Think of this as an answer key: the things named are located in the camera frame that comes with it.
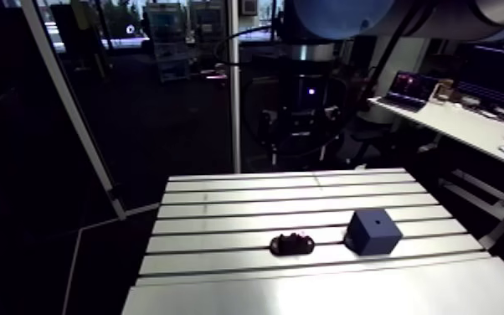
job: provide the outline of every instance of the white desk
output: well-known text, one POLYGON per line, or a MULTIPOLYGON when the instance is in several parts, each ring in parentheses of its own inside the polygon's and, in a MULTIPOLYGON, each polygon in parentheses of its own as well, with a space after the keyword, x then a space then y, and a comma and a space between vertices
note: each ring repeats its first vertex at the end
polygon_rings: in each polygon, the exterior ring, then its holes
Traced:
POLYGON ((402 168, 170 178, 124 315, 504 314, 504 263, 402 168), (384 208, 390 255, 340 244, 353 210, 384 208), (281 233, 316 242, 275 257, 281 233))
MULTIPOLYGON (((414 112, 387 105, 379 101, 379 98, 372 98, 369 101, 375 106, 392 111, 403 118, 428 127, 440 135, 453 138, 504 162, 504 152, 499 149, 499 146, 504 145, 504 122, 502 121, 488 119, 451 104, 442 106, 429 103, 420 111, 414 112)), ((473 182, 478 183, 480 188, 489 188, 489 192, 496 192, 496 189, 488 187, 488 185, 481 183, 476 178, 473 178, 473 182)), ((495 195, 501 196, 501 199, 504 200, 504 194, 496 192, 495 195)), ((489 235, 481 239, 481 243, 490 248, 504 233, 504 205, 497 204, 494 209, 485 210, 501 219, 501 223, 489 235)))

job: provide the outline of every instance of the cable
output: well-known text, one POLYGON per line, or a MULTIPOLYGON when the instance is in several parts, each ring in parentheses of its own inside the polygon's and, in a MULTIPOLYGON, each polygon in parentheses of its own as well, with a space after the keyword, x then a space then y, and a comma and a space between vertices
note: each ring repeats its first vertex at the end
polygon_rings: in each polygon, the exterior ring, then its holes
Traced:
POLYGON ((232 34, 230 36, 228 36, 227 38, 219 41, 218 43, 215 44, 215 47, 213 48, 213 57, 218 61, 220 62, 221 64, 225 64, 225 65, 246 65, 248 63, 243 63, 243 62, 230 62, 230 61, 227 61, 227 60, 222 60, 220 57, 219 57, 219 51, 220 49, 223 47, 223 45, 228 42, 229 40, 235 38, 235 37, 239 37, 240 35, 244 35, 244 34, 249 34, 249 33, 253 33, 253 32, 258 32, 258 31, 261 31, 261 30, 264 30, 264 29, 270 29, 271 28, 271 25, 265 25, 265 26, 260 26, 258 28, 251 28, 251 29, 247 29, 245 31, 242 31, 242 32, 238 32, 238 33, 235 33, 235 34, 232 34))
MULTIPOLYGON (((346 85, 346 82, 344 82, 343 80, 339 80, 339 78, 337 78, 337 77, 330 77, 330 79, 338 80, 339 82, 341 82, 344 85, 346 85)), ((246 119, 246 115, 245 115, 246 94, 248 92, 248 89, 255 82, 265 83, 265 82, 268 82, 268 80, 259 80, 259 78, 257 78, 255 80, 251 80, 251 81, 247 82, 243 86, 242 92, 241 92, 241 101, 240 101, 240 105, 243 107, 243 110, 240 111, 240 113, 242 115, 241 116, 241 120, 244 123, 244 128, 246 128, 246 130, 248 131, 248 133, 250 134, 250 136, 254 139, 254 141, 256 141, 261 147, 263 147, 269 154, 277 154, 277 156, 280 157, 280 158, 300 158, 300 157, 304 157, 306 155, 313 154, 314 152, 322 149, 323 147, 327 146, 331 142, 335 141, 347 129, 346 126, 340 128, 338 132, 334 133, 333 136, 329 137, 326 141, 324 141, 324 143, 322 143, 322 145, 318 145, 318 146, 316 146, 316 147, 314 147, 312 149, 309 149, 307 151, 304 151, 304 152, 286 153, 286 152, 274 151, 272 147, 267 147, 265 144, 262 143, 262 141, 256 136, 256 134, 255 134, 252 126, 248 122, 248 119, 246 119)))

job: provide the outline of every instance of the small black object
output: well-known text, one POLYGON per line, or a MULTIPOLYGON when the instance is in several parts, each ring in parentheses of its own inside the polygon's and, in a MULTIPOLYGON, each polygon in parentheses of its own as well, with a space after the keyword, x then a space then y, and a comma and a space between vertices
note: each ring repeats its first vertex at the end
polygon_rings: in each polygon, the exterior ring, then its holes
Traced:
POLYGON ((315 241, 310 236, 292 233, 289 236, 280 235, 270 242, 270 252, 275 256, 292 256, 311 254, 315 249, 315 241))
POLYGON ((386 255, 403 237, 384 209, 356 210, 344 235, 344 245, 360 256, 386 255))

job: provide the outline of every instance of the computer monitor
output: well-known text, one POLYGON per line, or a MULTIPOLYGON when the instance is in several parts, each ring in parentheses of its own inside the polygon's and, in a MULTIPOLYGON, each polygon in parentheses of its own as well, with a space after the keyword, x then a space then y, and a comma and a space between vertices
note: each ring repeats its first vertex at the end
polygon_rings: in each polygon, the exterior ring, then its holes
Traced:
POLYGON ((504 50, 475 46, 456 87, 483 103, 504 107, 504 50))
POLYGON ((436 78, 399 71, 385 99, 393 101, 395 105, 417 111, 426 105, 437 83, 436 78))

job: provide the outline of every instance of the laptop screen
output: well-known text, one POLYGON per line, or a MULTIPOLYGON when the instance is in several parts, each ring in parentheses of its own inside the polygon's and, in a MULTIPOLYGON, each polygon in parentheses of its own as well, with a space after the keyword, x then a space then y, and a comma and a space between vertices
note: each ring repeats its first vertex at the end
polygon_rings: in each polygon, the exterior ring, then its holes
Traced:
POLYGON ((432 77, 399 71, 387 96, 425 104, 437 83, 438 80, 432 77))

